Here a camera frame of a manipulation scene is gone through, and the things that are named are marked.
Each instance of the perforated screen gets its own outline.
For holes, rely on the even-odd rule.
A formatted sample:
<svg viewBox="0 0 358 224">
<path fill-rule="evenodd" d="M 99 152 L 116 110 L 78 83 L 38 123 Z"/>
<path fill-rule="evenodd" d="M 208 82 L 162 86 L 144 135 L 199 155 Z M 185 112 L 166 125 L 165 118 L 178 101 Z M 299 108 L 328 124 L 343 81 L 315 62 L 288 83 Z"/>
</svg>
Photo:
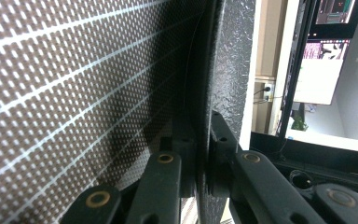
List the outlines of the perforated screen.
<svg viewBox="0 0 358 224">
<path fill-rule="evenodd" d="M 84 189 L 139 178 L 203 2 L 0 0 L 0 223 L 58 222 Z"/>
</svg>

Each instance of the textured black panel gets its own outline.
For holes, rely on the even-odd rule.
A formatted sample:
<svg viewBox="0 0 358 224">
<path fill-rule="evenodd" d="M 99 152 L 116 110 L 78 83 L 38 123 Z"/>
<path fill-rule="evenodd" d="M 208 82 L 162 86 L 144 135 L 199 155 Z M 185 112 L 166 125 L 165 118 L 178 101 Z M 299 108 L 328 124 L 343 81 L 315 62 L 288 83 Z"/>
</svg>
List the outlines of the textured black panel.
<svg viewBox="0 0 358 224">
<path fill-rule="evenodd" d="M 192 45 L 186 80 L 186 106 L 197 139 L 196 184 L 200 223 L 218 223 L 222 200 L 209 196 L 206 167 L 209 159 L 211 97 L 213 88 L 213 51 L 219 34 L 221 1 L 208 1 Z"/>
<path fill-rule="evenodd" d="M 213 109 L 240 138 L 252 53 L 255 0 L 226 0 L 213 71 Z"/>
</svg>

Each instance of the power outlet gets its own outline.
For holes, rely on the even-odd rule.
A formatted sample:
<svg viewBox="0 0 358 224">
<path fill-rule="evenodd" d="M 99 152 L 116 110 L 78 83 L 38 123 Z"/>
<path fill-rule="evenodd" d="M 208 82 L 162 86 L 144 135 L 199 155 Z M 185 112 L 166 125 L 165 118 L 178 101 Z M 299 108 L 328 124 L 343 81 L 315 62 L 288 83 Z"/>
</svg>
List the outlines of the power outlet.
<svg viewBox="0 0 358 224">
<path fill-rule="evenodd" d="M 269 91 L 264 91 L 263 99 L 267 100 L 268 102 L 272 102 L 274 100 L 274 91 L 275 91 L 275 85 L 274 84 L 266 84 L 264 85 L 264 88 L 270 87 Z"/>
</svg>

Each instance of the green object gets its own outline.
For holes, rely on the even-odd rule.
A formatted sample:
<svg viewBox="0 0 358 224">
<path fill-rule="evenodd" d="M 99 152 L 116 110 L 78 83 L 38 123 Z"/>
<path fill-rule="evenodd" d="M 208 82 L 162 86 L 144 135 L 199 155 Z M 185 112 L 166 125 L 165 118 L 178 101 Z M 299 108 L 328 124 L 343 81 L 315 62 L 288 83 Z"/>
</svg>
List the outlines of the green object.
<svg viewBox="0 0 358 224">
<path fill-rule="evenodd" d="M 348 12 L 351 6 L 351 0 L 346 0 L 345 1 L 345 5 L 344 5 L 344 9 L 342 10 L 343 12 Z"/>
<path fill-rule="evenodd" d="M 293 130 L 299 130 L 305 132 L 308 129 L 307 123 L 304 122 L 300 116 L 295 116 L 294 119 L 295 122 L 293 122 L 292 124 Z"/>
</svg>

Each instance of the black bracket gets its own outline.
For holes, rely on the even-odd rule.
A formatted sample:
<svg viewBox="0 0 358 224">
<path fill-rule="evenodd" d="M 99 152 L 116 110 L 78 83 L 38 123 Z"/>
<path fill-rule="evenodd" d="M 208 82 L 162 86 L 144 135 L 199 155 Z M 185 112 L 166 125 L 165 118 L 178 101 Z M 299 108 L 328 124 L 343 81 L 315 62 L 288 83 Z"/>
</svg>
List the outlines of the black bracket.
<svg viewBox="0 0 358 224">
<path fill-rule="evenodd" d="M 180 199 L 196 186 L 196 139 L 187 115 L 173 122 L 141 180 L 127 189 L 83 192 L 62 223 L 179 223 Z M 358 193 L 333 184 L 312 188 L 305 200 L 263 154 L 242 150 L 223 117 L 213 112 L 208 192 L 230 198 L 235 223 L 358 223 Z"/>
</svg>

